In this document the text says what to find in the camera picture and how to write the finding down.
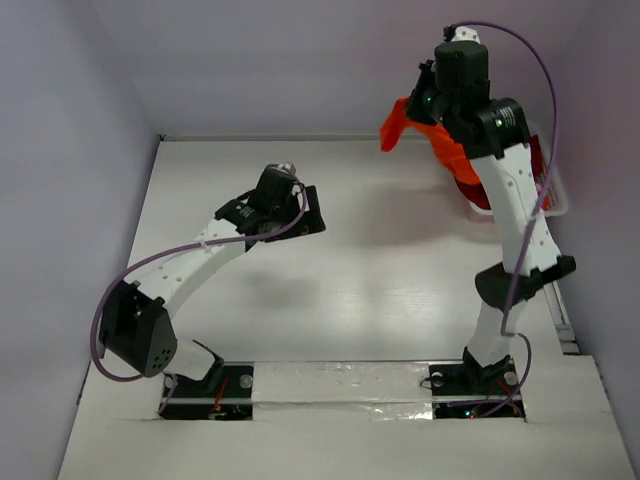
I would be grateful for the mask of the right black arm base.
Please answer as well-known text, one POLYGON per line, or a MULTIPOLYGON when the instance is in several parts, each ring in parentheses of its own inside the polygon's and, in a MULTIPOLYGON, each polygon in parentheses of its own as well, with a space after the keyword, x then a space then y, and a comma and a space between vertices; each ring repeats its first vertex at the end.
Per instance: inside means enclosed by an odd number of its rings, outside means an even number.
POLYGON ((484 380, 473 380, 461 362, 430 364, 419 386, 432 395, 435 419, 521 418, 525 408, 513 390, 518 375, 512 360, 506 369, 484 380))

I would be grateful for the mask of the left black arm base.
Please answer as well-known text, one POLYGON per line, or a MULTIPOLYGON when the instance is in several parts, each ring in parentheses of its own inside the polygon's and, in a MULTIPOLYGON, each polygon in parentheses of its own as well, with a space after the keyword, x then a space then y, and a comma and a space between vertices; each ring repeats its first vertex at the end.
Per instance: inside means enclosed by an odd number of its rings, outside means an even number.
POLYGON ((248 421, 253 418, 253 363, 232 362, 222 367, 212 386, 182 375, 167 405, 165 420, 248 421))

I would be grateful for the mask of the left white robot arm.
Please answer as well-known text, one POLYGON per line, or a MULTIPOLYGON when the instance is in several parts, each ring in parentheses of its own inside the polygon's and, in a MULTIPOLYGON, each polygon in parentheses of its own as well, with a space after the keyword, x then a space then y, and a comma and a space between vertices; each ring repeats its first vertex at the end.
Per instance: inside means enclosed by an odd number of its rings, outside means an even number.
POLYGON ((220 386, 224 361, 198 341, 177 338, 179 309, 257 244, 325 229, 316 187, 290 163, 269 164, 256 186, 217 209, 191 243, 154 254, 113 281, 92 325, 94 343, 131 367, 133 380, 166 375, 209 395, 220 386))

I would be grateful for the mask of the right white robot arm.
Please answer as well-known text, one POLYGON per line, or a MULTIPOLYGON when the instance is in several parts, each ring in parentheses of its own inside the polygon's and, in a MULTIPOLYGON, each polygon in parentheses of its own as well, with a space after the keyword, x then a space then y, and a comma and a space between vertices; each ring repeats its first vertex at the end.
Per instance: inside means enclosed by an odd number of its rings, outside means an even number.
POLYGON ((530 131, 521 105, 490 96, 489 53, 471 40, 443 42, 421 64, 406 109, 416 122, 439 125, 462 146, 488 197, 502 248, 500 263, 475 277, 482 300, 463 351, 462 384, 482 392, 506 363, 526 303, 576 269, 554 242, 540 207, 531 165, 530 131))

